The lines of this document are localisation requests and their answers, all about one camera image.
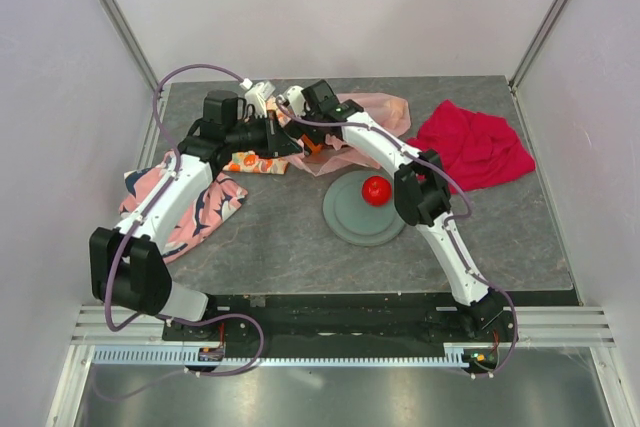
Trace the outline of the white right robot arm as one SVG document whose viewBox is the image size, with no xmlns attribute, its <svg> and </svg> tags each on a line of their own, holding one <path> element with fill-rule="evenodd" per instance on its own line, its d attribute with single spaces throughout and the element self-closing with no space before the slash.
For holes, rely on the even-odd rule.
<svg viewBox="0 0 640 427">
<path fill-rule="evenodd" d="M 451 188 L 462 188 L 444 171 L 439 154 L 420 151 L 384 129 L 352 99 L 341 101 L 327 81 L 294 86 L 278 97 L 289 125 L 305 134 L 334 136 L 374 160 L 393 179 L 399 217 L 428 242 L 443 269 L 457 309 L 458 328 L 467 339 L 483 339 L 501 315 L 500 294 L 476 266 L 459 232 L 451 206 Z"/>
</svg>

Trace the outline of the grey-green round plate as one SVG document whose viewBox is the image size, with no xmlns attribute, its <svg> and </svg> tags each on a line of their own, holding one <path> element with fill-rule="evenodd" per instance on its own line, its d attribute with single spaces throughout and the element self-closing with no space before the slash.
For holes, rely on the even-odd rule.
<svg viewBox="0 0 640 427">
<path fill-rule="evenodd" d="M 396 238 L 406 226 L 395 210 L 393 198 L 382 206 L 365 201 L 362 188 L 373 171 L 352 171 L 328 188 L 322 205 L 324 220 L 343 241 L 360 247 L 376 247 Z"/>
</svg>

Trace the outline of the red fake apple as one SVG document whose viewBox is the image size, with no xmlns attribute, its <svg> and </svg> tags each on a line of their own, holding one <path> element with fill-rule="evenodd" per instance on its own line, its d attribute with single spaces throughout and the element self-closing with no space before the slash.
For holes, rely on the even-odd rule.
<svg viewBox="0 0 640 427">
<path fill-rule="evenodd" d="M 362 184 L 361 195 L 367 204 L 373 207 L 382 207 L 392 199 L 392 185 L 385 177 L 370 176 Z"/>
</svg>

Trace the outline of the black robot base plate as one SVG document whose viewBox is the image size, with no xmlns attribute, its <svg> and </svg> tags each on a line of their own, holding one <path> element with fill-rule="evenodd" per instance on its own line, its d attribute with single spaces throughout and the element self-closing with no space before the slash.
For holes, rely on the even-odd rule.
<svg viewBox="0 0 640 427">
<path fill-rule="evenodd" d="M 429 343 L 517 337 L 512 310 L 493 290 L 470 307 L 447 293 L 217 295 L 209 298 L 200 320 L 226 314 L 253 318 L 269 340 L 352 333 Z"/>
</svg>

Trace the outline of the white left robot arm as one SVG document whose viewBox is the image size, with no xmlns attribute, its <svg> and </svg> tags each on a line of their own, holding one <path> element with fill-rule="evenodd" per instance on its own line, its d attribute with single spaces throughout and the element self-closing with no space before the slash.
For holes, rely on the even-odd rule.
<svg viewBox="0 0 640 427">
<path fill-rule="evenodd" d="M 173 281 L 162 252 L 179 220 L 231 161 L 253 151 L 280 158 L 301 151 L 284 131 L 267 101 L 274 87 L 260 82 L 244 95 L 214 90 L 203 102 L 202 116 L 190 127 L 168 160 L 159 183 L 112 229 L 97 228 L 89 240 L 91 289 L 105 305 L 185 320 L 185 329 L 208 340 L 219 329 L 209 297 Z"/>
</svg>

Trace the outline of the pink plastic bag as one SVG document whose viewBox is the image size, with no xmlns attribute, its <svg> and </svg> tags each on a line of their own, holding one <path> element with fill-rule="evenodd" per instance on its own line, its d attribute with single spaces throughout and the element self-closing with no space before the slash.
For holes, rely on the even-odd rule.
<svg viewBox="0 0 640 427">
<path fill-rule="evenodd" d="M 396 137 L 404 135 L 411 127 L 409 103 L 404 98 L 386 93 L 338 93 L 337 97 L 340 101 L 354 100 L 375 122 Z M 370 157 L 330 135 L 325 137 L 318 153 L 289 156 L 287 161 L 315 177 L 350 166 L 380 168 Z"/>
</svg>

